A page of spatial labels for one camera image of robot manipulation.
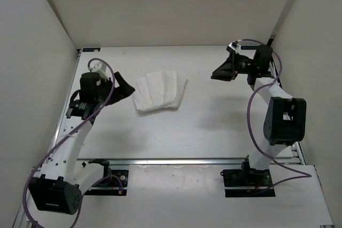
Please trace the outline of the white pleated skirt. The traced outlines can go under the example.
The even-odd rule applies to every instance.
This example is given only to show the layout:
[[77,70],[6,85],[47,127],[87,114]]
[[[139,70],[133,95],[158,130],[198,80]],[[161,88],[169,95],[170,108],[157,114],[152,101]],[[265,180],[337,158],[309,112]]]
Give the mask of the white pleated skirt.
[[187,76],[177,71],[148,72],[136,79],[132,95],[139,112],[152,112],[160,109],[178,109]]

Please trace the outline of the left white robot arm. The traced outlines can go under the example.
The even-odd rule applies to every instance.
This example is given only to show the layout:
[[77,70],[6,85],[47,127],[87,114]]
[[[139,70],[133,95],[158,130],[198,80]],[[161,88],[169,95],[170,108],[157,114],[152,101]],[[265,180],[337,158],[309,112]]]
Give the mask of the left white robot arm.
[[28,184],[38,210],[73,215],[93,184],[110,183],[109,161],[93,159],[79,164],[77,159],[101,105],[113,105],[135,91],[119,72],[114,73],[114,78],[119,85],[117,88],[112,87],[113,80],[99,72],[81,75],[80,89],[72,94],[66,111],[62,133],[65,142],[50,154],[39,175]]

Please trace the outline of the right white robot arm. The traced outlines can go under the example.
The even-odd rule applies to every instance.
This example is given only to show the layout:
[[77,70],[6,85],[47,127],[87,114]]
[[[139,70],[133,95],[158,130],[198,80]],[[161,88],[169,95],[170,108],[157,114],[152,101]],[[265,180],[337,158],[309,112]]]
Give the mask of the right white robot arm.
[[263,140],[254,142],[256,151],[250,154],[240,171],[240,180],[246,185],[254,184],[259,173],[267,170],[279,153],[303,140],[306,125],[306,101],[286,93],[271,72],[273,49],[260,44],[253,58],[239,53],[237,42],[227,46],[229,56],[212,72],[213,80],[230,82],[239,74],[247,75],[252,95],[260,95],[268,105],[263,122]]

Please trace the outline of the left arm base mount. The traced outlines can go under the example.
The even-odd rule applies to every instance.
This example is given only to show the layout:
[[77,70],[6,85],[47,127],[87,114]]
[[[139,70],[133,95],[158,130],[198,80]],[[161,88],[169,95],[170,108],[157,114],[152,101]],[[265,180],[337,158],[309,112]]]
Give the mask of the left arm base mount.
[[114,169],[107,159],[92,159],[83,162],[82,165],[97,164],[102,166],[103,178],[85,191],[84,195],[97,196],[126,196],[128,187],[129,170]]

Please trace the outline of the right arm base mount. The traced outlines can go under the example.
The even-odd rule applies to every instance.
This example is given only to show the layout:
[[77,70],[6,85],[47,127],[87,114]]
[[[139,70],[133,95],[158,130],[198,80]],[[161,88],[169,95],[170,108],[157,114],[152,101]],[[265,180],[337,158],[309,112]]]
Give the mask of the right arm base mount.
[[246,159],[239,169],[223,169],[226,198],[271,198],[275,197],[273,181],[269,169],[256,170]]

